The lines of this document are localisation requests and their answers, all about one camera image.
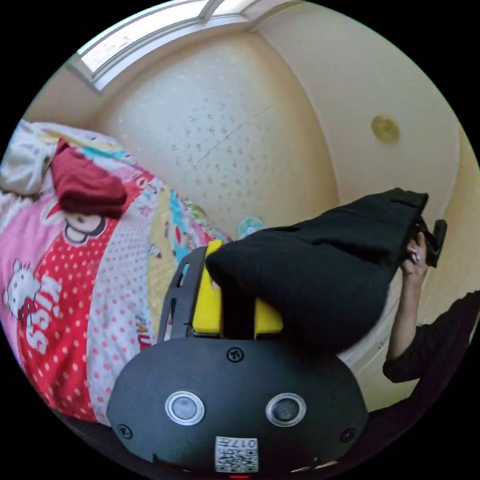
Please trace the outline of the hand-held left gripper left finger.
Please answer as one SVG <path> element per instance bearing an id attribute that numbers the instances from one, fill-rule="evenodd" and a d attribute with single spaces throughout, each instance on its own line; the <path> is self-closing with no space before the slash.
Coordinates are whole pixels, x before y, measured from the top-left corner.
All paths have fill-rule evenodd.
<path id="1" fill-rule="evenodd" d="M 192 319 L 195 335 L 220 335 L 222 331 L 222 293 L 206 268 L 206 258 L 222 245 L 221 239 L 210 241 L 205 249 Z"/>

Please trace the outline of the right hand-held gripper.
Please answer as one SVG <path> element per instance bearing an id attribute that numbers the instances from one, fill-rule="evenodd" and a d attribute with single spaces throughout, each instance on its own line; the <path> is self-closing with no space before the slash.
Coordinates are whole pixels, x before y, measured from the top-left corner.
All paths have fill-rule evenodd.
<path id="1" fill-rule="evenodd" d="M 430 232 L 427 224 L 420 219 L 414 224 L 414 232 L 416 234 L 423 233 L 426 246 L 425 263 L 428 267 L 436 268 L 440 255 L 443 250 L 444 241 L 448 229 L 448 224 L 444 219 L 438 219 Z"/>

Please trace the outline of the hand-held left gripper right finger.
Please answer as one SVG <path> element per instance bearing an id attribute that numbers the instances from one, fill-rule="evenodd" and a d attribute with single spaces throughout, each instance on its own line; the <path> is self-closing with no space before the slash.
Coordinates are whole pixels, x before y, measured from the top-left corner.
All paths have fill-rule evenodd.
<path id="1" fill-rule="evenodd" d="M 269 304 L 257 298 L 254 308 L 254 338 L 277 336 L 284 329 L 282 316 Z"/>

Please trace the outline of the person's right hand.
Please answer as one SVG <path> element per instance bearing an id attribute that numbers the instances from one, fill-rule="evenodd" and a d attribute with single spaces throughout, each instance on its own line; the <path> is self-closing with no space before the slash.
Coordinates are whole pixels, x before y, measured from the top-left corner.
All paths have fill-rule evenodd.
<path id="1" fill-rule="evenodd" d="M 403 278 L 408 281 L 422 282 L 428 270 L 426 263 L 427 244 L 423 232 L 419 232 L 408 242 L 406 257 L 401 266 Z"/>

